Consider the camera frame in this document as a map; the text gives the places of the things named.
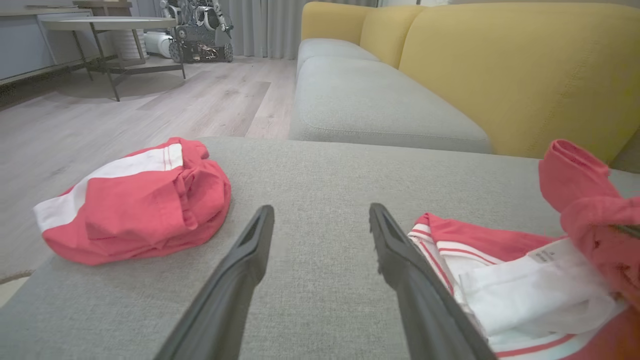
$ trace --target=metal table leg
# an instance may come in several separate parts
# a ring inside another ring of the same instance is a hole
[[[118,96],[118,92],[116,91],[116,87],[113,85],[113,80],[111,79],[111,71],[109,67],[106,65],[106,60],[104,59],[104,52],[102,51],[102,46],[100,45],[100,39],[98,38],[98,33],[95,31],[95,26],[90,22],[91,32],[93,33],[93,37],[95,38],[95,43],[98,45],[98,52],[100,52],[100,67],[102,70],[107,72],[107,77],[109,78],[109,85],[113,89],[113,93],[116,95],[116,101],[120,101],[120,96]]]
[[[76,46],[78,51],[80,52],[80,57],[82,58],[82,64],[86,69],[86,73],[89,74],[89,78],[93,81],[93,76],[91,75],[91,70],[89,70],[89,66],[86,64],[86,58],[84,58],[84,52],[82,51],[82,46],[80,46],[80,40],[78,40],[78,34],[75,31],[71,31],[74,34],[74,40],[76,40]]]
[[[183,79],[187,79],[187,77],[184,75],[184,53],[182,53],[182,44],[180,43],[180,40],[178,40],[178,51],[180,52],[180,66],[182,66],[182,78]]]

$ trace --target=sofa armrest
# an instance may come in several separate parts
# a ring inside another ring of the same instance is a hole
[[[311,2],[302,10],[302,40],[334,38],[360,44],[368,6]]]

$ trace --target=wheel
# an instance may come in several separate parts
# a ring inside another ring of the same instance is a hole
[[[178,38],[180,38],[181,40],[187,39],[187,30],[185,28],[178,28],[176,32],[177,32]]]
[[[177,42],[172,41],[169,44],[169,54],[171,55],[171,59],[174,62],[180,64],[180,63],[182,63],[182,58],[180,57],[180,48],[178,46],[180,46],[180,45],[178,45]]]
[[[234,59],[234,48],[231,44],[225,44],[225,59],[228,63],[232,62]]]

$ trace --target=gray sofa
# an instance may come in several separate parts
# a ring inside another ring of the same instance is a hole
[[[356,44],[326,38],[300,45],[289,138],[492,152],[460,110]]]
[[[249,309],[244,359],[408,357],[395,293],[377,272],[368,208],[408,231],[425,211],[557,235],[538,160],[349,143],[204,138],[231,208],[208,243],[90,267],[54,256],[0,309],[1,359],[151,359],[255,210],[275,208],[267,272]],[[613,170],[630,197],[640,175]]]

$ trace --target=white stripe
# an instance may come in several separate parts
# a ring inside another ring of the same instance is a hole
[[[145,171],[167,171],[182,166],[182,144],[173,143],[162,149],[152,149],[128,158],[118,159],[82,179],[67,194],[45,200],[33,208],[41,232],[69,224],[84,205],[90,179],[131,176]]]
[[[466,259],[476,260],[486,266],[494,265],[488,262],[487,260],[480,258],[477,255],[467,254],[466,252],[446,251],[446,250],[445,251],[439,250],[439,251],[440,251],[440,255],[442,256],[455,256],[457,258],[466,258]]]
[[[423,247],[420,246],[420,243],[423,243],[424,246],[426,248],[429,248],[429,244],[428,243],[424,243],[421,239],[416,238],[414,236],[409,236],[409,238],[411,239],[411,241],[413,241],[413,243],[415,244],[415,246],[419,249],[420,253],[422,254],[422,257],[424,257],[424,259],[427,261],[427,264],[429,264],[429,266],[433,269],[433,272],[436,273],[436,275],[438,276],[438,278],[440,279],[440,282],[445,286],[445,288],[449,289],[447,282],[444,279],[444,274],[441,274],[440,271],[438,270],[438,267],[433,263],[433,261],[431,260],[431,256],[429,256],[429,254],[427,253],[426,250],[424,250]],[[434,254],[437,254],[437,250],[432,249],[432,251],[429,251],[431,253],[431,255],[433,256],[433,258],[438,261],[436,259],[436,256],[434,256]],[[444,268],[442,267],[442,265],[444,264],[444,262],[439,262],[438,265],[440,265],[440,268],[442,268],[444,271]]]
[[[424,241],[428,241],[429,243],[433,244],[433,239],[430,236],[426,236],[425,234],[410,231],[409,236],[415,236],[416,238],[420,238]]]
[[[425,233],[429,233],[431,234],[431,228],[428,225],[425,224],[415,224],[413,226],[414,229],[416,230],[420,230],[420,231],[424,231]]]
[[[469,245],[465,245],[465,244],[462,244],[462,243],[456,243],[456,242],[453,242],[453,241],[438,241],[436,243],[436,246],[438,247],[438,249],[458,249],[458,250],[466,250],[466,251],[469,251],[469,252],[473,252],[474,254],[477,254],[478,256],[481,256],[482,258],[485,258],[488,261],[492,261],[492,262],[494,262],[496,264],[502,264],[504,262],[504,261],[502,261],[502,260],[500,260],[498,258],[494,258],[491,255],[487,255],[484,252],[481,252],[480,250],[478,250],[478,249],[476,249],[474,247],[471,247]],[[447,253],[447,255],[452,255],[452,256],[457,256],[458,254],[460,256],[463,255],[463,253],[461,253],[461,252],[458,252],[458,253],[446,252],[446,253]]]

